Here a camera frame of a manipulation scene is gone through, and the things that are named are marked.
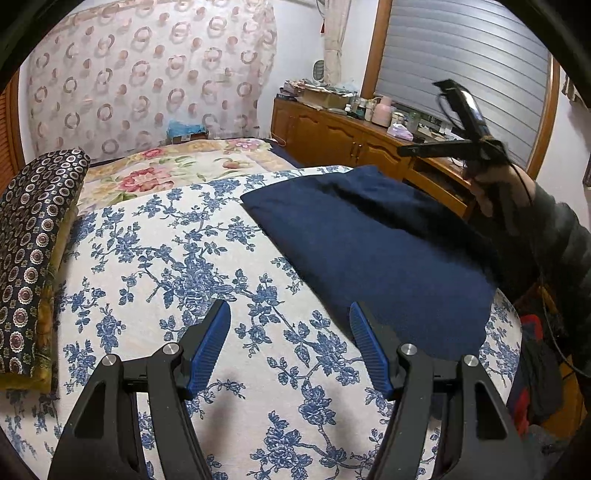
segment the navy blue cloth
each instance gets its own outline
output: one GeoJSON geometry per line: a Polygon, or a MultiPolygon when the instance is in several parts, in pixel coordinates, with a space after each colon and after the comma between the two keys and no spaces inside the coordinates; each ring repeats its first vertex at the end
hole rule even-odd
{"type": "Polygon", "coordinates": [[[428,355],[478,353],[496,254],[428,195],[367,166],[282,181],[241,199],[349,338],[349,307],[364,301],[428,355]]]}
{"type": "Polygon", "coordinates": [[[289,162],[291,165],[294,166],[294,168],[304,168],[304,166],[300,162],[298,162],[294,157],[289,155],[289,153],[287,153],[287,150],[283,147],[280,147],[277,144],[277,142],[275,142],[273,140],[269,140],[268,138],[265,139],[265,142],[267,142],[271,146],[271,151],[275,155],[277,155],[278,157],[283,158],[283,160],[289,162]]]}

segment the black cable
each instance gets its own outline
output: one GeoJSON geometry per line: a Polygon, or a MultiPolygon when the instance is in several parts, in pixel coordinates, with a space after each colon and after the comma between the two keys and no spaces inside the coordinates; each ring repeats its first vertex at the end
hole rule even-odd
{"type": "MultiPolygon", "coordinates": [[[[439,108],[441,109],[441,111],[443,112],[443,114],[447,117],[447,119],[452,123],[452,125],[455,128],[457,128],[458,130],[463,130],[462,128],[460,128],[459,126],[456,125],[456,123],[452,120],[452,118],[449,116],[449,114],[447,113],[447,111],[443,108],[443,104],[441,103],[441,97],[443,97],[443,96],[444,95],[442,93],[440,93],[439,95],[437,95],[437,104],[439,105],[439,108]]],[[[530,206],[534,206],[534,201],[531,198],[530,191],[527,189],[527,186],[525,185],[525,182],[524,182],[523,178],[519,174],[519,171],[517,170],[516,166],[513,165],[513,162],[508,158],[508,156],[505,153],[505,151],[501,147],[499,147],[498,145],[495,145],[495,144],[490,143],[490,142],[488,144],[490,146],[496,148],[502,154],[502,156],[507,159],[508,165],[511,168],[513,168],[513,171],[515,172],[515,174],[519,178],[519,181],[521,182],[521,185],[523,186],[523,189],[525,190],[525,194],[527,195],[527,198],[530,201],[530,206]]],[[[540,272],[540,276],[539,276],[539,278],[540,278],[540,285],[542,287],[544,287],[544,285],[545,285],[544,273],[542,271],[542,267],[541,267],[540,263],[538,262],[538,259],[536,258],[536,252],[535,252],[535,248],[534,248],[534,243],[533,243],[533,241],[531,239],[530,239],[530,247],[531,247],[531,251],[532,251],[532,253],[534,255],[535,264],[538,267],[538,271],[540,272]]],[[[543,294],[540,294],[540,296],[542,297],[542,308],[544,310],[544,320],[546,322],[546,325],[548,326],[548,331],[550,332],[550,337],[552,338],[552,342],[554,343],[554,347],[556,348],[556,351],[562,357],[562,360],[564,361],[564,363],[570,369],[572,369],[574,372],[577,372],[582,377],[585,377],[585,378],[591,380],[591,375],[589,375],[589,374],[583,372],[582,370],[576,368],[571,362],[569,362],[567,360],[565,354],[562,353],[562,350],[560,349],[560,347],[558,346],[558,342],[556,341],[556,337],[554,336],[554,331],[552,330],[552,325],[550,325],[550,321],[548,319],[548,311],[546,310],[546,303],[544,301],[544,295],[543,294]]]]}
{"type": "MultiPolygon", "coordinates": [[[[525,190],[525,193],[527,194],[527,198],[530,201],[530,206],[533,206],[534,205],[534,201],[532,200],[531,195],[530,195],[530,191],[525,186],[525,182],[523,181],[523,178],[521,178],[521,175],[519,174],[519,171],[517,170],[517,168],[515,167],[515,165],[513,165],[513,162],[512,161],[509,161],[509,165],[511,166],[511,168],[513,168],[513,171],[515,172],[515,174],[519,178],[521,184],[523,185],[523,189],[525,190]]],[[[532,240],[530,240],[530,247],[531,247],[532,253],[534,254],[534,261],[536,263],[536,266],[538,267],[538,271],[540,272],[540,286],[543,288],[544,285],[545,285],[544,273],[542,272],[541,265],[537,261],[536,254],[535,254],[535,249],[534,249],[534,243],[533,243],[532,240]]],[[[546,325],[548,327],[548,331],[550,332],[550,338],[552,338],[552,343],[554,343],[554,347],[556,348],[556,351],[562,357],[563,362],[571,370],[573,370],[574,372],[577,372],[582,377],[585,377],[585,378],[591,380],[591,375],[583,372],[581,369],[576,368],[571,362],[569,362],[567,360],[567,358],[564,355],[564,353],[562,353],[562,350],[560,349],[560,347],[558,346],[558,342],[556,341],[556,337],[554,336],[554,331],[552,330],[552,325],[550,325],[550,320],[548,319],[548,311],[546,310],[546,302],[544,300],[544,295],[542,293],[540,293],[540,296],[541,296],[541,299],[542,299],[542,309],[544,310],[544,320],[545,320],[546,325]]]]}
{"type": "Polygon", "coordinates": [[[453,120],[453,118],[449,115],[449,113],[447,113],[447,111],[443,108],[443,104],[441,102],[441,98],[443,97],[443,94],[440,93],[439,95],[437,95],[436,99],[437,99],[437,104],[439,105],[439,108],[441,109],[441,111],[443,112],[443,115],[446,116],[447,120],[456,128],[458,129],[460,132],[463,132],[464,129],[459,127],[457,123],[455,123],[455,121],[453,120]]]}

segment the circle patterned curtain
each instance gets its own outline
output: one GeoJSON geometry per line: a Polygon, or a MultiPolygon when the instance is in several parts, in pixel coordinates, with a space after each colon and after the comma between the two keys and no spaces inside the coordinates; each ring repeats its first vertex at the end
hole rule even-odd
{"type": "Polygon", "coordinates": [[[35,152],[124,157],[164,144],[171,119],[257,137],[276,48],[270,0],[126,0],[70,15],[31,54],[35,152]]]}

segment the floral quilt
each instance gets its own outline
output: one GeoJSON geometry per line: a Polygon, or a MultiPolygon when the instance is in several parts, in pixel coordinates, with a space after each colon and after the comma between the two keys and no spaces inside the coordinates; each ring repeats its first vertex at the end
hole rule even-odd
{"type": "Polygon", "coordinates": [[[80,215],[143,195],[293,166],[256,138],[194,140],[153,148],[91,167],[78,200],[80,215]]]}
{"type": "MultiPolygon", "coordinates": [[[[97,362],[152,354],[202,320],[214,299],[232,326],[207,388],[186,403],[215,480],[361,480],[384,438],[392,404],[363,360],[239,200],[319,167],[173,188],[77,221],[56,297],[54,391],[0,393],[0,426],[41,480],[97,362]]],[[[507,399],[521,343],[499,291],[480,361],[507,399]]],[[[151,478],[163,480],[147,397],[139,425],[151,478]]],[[[419,478],[440,435],[432,419],[419,478]]]]}

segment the patterned pillow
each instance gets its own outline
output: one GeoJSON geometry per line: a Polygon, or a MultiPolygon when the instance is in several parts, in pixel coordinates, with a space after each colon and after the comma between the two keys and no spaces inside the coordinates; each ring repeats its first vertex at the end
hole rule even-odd
{"type": "Polygon", "coordinates": [[[53,279],[88,171],[81,150],[44,154],[0,201],[0,388],[51,385],[53,279]]]}

